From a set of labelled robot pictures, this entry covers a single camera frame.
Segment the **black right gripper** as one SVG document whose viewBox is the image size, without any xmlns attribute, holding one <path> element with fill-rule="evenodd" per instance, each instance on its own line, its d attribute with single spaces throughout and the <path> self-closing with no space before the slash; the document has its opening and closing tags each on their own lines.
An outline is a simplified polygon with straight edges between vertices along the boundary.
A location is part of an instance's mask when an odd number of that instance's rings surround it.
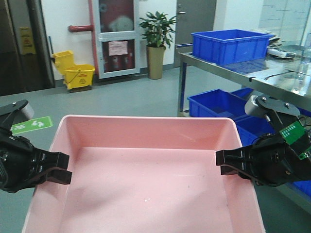
<svg viewBox="0 0 311 233">
<path fill-rule="evenodd" d="M 284 183 L 308 181 L 311 179 L 311 159 L 300 160 L 299 154 L 311 147 L 311 140 L 305 133 L 292 145 L 288 145 L 280 134 L 265 136 L 250 147 L 216 152 L 216 165 L 221 175 L 238 175 L 242 179 L 255 180 L 257 185 L 280 186 Z M 254 178 L 243 163 L 252 162 Z"/>
</svg>

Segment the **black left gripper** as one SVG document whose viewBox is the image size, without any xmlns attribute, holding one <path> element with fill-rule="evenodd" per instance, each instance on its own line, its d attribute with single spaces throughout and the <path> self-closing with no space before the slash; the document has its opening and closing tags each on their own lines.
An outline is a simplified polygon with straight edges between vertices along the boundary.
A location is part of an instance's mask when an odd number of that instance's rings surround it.
<svg viewBox="0 0 311 233">
<path fill-rule="evenodd" d="M 22 136 L 0 129 L 0 188 L 9 193 L 32 188 L 46 181 L 70 184 L 69 155 L 36 148 Z M 43 167 L 56 169 L 43 174 Z"/>
</svg>

